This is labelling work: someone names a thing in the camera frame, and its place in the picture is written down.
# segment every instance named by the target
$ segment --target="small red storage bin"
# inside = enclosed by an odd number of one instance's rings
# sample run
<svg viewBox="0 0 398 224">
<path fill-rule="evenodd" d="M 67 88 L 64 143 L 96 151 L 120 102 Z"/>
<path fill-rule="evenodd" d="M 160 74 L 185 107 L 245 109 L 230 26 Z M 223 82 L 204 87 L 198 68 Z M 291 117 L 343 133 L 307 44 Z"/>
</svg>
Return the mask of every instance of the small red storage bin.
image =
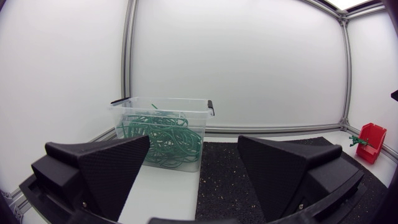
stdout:
<svg viewBox="0 0 398 224">
<path fill-rule="evenodd" d="M 356 153 L 369 163 L 374 164 L 380 154 L 386 132 L 387 129 L 373 123 L 364 125 L 359 138 L 367 141 L 368 145 L 358 144 Z"/>
</svg>

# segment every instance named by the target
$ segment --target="green cable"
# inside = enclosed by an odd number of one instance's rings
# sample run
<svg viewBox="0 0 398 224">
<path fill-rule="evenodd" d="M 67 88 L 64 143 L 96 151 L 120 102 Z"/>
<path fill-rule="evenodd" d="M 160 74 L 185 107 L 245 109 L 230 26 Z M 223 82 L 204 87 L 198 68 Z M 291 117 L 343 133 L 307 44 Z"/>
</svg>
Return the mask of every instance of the green cable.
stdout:
<svg viewBox="0 0 398 224">
<path fill-rule="evenodd" d="M 117 128 L 123 129 L 125 138 L 148 135 L 150 148 L 145 161 L 160 167 L 176 168 L 200 158 L 202 137 L 188 128 L 185 118 L 129 115 Z"/>
<path fill-rule="evenodd" d="M 362 144 L 364 146 L 369 145 L 369 146 L 373 147 L 371 144 L 368 143 L 369 139 L 366 139 L 366 141 L 365 141 L 365 140 L 360 139 L 360 138 L 355 137 L 355 136 L 351 136 L 351 137 L 348 137 L 348 138 L 353 140 L 353 143 L 349 145 L 350 147 L 356 145 L 357 143 L 360 143 L 360 144 Z"/>
</svg>

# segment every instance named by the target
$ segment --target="speckled black mat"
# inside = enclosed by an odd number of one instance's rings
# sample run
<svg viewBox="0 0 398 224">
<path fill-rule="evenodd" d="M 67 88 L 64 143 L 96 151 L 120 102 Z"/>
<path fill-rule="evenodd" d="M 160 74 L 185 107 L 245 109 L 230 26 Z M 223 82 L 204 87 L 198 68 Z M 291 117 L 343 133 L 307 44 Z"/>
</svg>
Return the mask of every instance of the speckled black mat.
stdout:
<svg viewBox="0 0 398 224">
<path fill-rule="evenodd" d="M 316 146 L 331 144 L 323 137 L 288 142 Z M 368 188 L 342 223 L 368 223 L 386 194 L 387 188 L 349 155 L 343 152 L 341 157 L 364 172 L 362 183 Z M 204 143 L 195 218 L 197 220 L 237 218 L 243 224 L 265 223 L 256 193 L 239 157 L 236 143 Z"/>
</svg>

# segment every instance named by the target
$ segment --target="white table surface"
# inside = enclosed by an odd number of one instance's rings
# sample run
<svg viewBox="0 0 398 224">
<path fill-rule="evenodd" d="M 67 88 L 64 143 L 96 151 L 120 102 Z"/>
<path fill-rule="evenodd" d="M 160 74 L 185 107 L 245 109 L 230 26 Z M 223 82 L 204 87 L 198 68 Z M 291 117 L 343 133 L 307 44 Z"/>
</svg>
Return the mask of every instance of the white table surface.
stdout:
<svg viewBox="0 0 398 224">
<path fill-rule="evenodd" d="M 385 186 L 389 186 L 397 164 L 380 153 L 371 165 L 355 154 L 356 145 L 350 147 L 351 135 L 335 131 L 331 133 L 307 134 L 264 138 L 276 141 L 316 138 L 323 136 L 333 144 L 343 146 L 343 151 L 355 158 L 371 171 Z M 205 137 L 208 142 L 237 142 L 237 138 Z M 176 220 L 194 220 L 200 172 L 181 172 L 142 166 L 132 186 L 127 202 L 119 218 L 121 223 L 147 223 L 151 217 Z M 30 209 L 24 215 L 23 223 L 45 223 L 40 215 Z"/>
</svg>

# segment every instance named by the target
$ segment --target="white wall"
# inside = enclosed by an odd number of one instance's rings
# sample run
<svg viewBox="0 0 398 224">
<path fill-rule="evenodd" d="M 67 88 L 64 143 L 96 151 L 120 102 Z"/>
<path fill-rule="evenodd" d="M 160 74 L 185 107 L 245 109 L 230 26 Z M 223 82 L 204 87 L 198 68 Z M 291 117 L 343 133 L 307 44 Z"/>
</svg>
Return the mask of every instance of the white wall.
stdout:
<svg viewBox="0 0 398 224">
<path fill-rule="evenodd" d="M 335 124 L 341 27 L 296 0 L 139 1 L 132 94 L 213 100 L 209 126 Z"/>
<path fill-rule="evenodd" d="M 387 129 L 384 143 L 398 152 L 398 37 L 386 12 L 348 24 L 353 86 L 348 121 L 361 130 L 370 122 Z"/>
<path fill-rule="evenodd" d="M 0 12 L 0 189 L 15 190 L 48 141 L 113 126 L 127 0 L 8 0 Z"/>
</svg>

